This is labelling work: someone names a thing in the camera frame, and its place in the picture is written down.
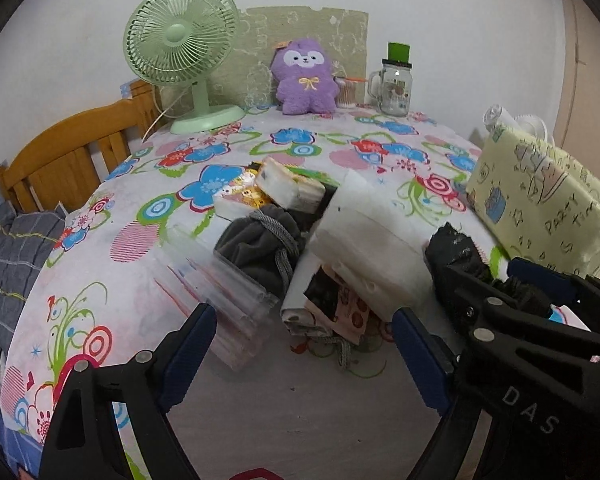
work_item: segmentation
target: yellow bow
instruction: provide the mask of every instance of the yellow bow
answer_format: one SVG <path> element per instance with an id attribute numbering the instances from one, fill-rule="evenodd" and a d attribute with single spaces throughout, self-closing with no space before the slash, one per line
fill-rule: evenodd
<path id="1" fill-rule="evenodd" d="M 309 88 L 311 88 L 311 90 L 317 90 L 317 88 L 314 86 L 314 83 L 318 84 L 320 82 L 320 78 L 318 76 L 312 77 L 311 79 L 307 77 L 301 77 L 298 79 L 298 82 L 301 85 L 306 85 L 304 87 L 305 90 L 308 90 Z"/>

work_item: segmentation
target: transparent plastic package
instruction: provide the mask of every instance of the transparent plastic package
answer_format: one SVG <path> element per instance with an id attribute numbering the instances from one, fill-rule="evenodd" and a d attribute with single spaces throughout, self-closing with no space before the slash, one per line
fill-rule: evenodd
<path id="1" fill-rule="evenodd" d="M 239 370 L 269 336 L 271 309 L 279 303 L 263 286 L 177 227 L 156 251 L 154 279 L 187 316 L 199 303 L 216 311 L 218 328 L 210 349 Z"/>

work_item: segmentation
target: fan center cap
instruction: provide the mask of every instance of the fan center cap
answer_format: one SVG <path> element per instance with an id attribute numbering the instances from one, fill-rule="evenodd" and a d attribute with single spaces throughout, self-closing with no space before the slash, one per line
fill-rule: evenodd
<path id="1" fill-rule="evenodd" d="M 182 23 L 173 23 L 173 25 L 169 25 L 167 29 L 164 31 L 164 37 L 170 43 L 179 43 L 187 35 L 187 27 L 185 27 Z"/>

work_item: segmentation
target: purple plush toy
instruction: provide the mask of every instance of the purple plush toy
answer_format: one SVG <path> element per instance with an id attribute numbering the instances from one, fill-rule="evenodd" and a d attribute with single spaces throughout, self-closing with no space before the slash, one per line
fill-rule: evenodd
<path id="1" fill-rule="evenodd" d="M 286 115 L 333 112 L 337 83 L 331 75 L 331 61 L 320 44 L 311 38 L 294 40 L 276 52 L 271 64 L 280 81 L 276 97 Z"/>

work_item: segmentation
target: beige door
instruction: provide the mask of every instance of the beige door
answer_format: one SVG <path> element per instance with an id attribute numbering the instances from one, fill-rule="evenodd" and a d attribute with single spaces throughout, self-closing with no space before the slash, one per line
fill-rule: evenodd
<path id="1" fill-rule="evenodd" d="M 554 136 L 600 179 L 600 22 L 583 0 L 563 0 L 567 60 Z"/>

